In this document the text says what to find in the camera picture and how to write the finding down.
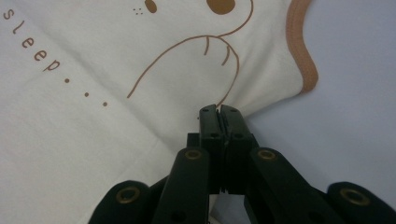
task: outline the brown trim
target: brown trim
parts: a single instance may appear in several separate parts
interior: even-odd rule
[[[311,0],[291,0],[286,18],[286,40],[289,50],[303,76],[300,93],[312,91],[318,82],[318,71],[304,43],[305,12]]]

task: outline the brass screw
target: brass screw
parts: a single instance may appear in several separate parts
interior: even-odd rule
[[[186,156],[187,159],[192,161],[198,160],[202,157],[202,153],[195,149],[188,150],[184,155]]]
[[[272,152],[272,151],[270,151],[270,150],[266,150],[266,149],[260,150],[260,151],[257,153],[257,155],[258,155],[262,160],[265,160],[265,161],[272,161],[272,160],[276,159],[276,154],[275,154],[274,152]]]
[[[354,203],[359,206],[367,206],[370,204],[370,199],[355,189],[341,189],[340,194],[350,203]]]
[[[117,193],[117,202],[119,203],[132,203],[140,196],[140,189],[137,187],[127,187],[121,189]]]

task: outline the white fabric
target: white fabric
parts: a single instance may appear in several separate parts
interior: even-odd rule
[[[254,4],[227,35],[249,0],[225,15],[196,0],[155,13],[144,1],[2,1],[0,223],[86,223],[113,185],[168,175],[198,110],[229,89],[223,103],[245,114],[299,93],[290,0]]]

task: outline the brown spot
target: brown spot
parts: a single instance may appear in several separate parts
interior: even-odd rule
[[[145,1],[145,5],[146,5],[146,7],[147,7],[149,12],[155,13],[157,11],[157,5],[152,0],[146,0]]]
[[[219,15],[224,15],[233,11],[235,0],[206,0],[210,9]]]

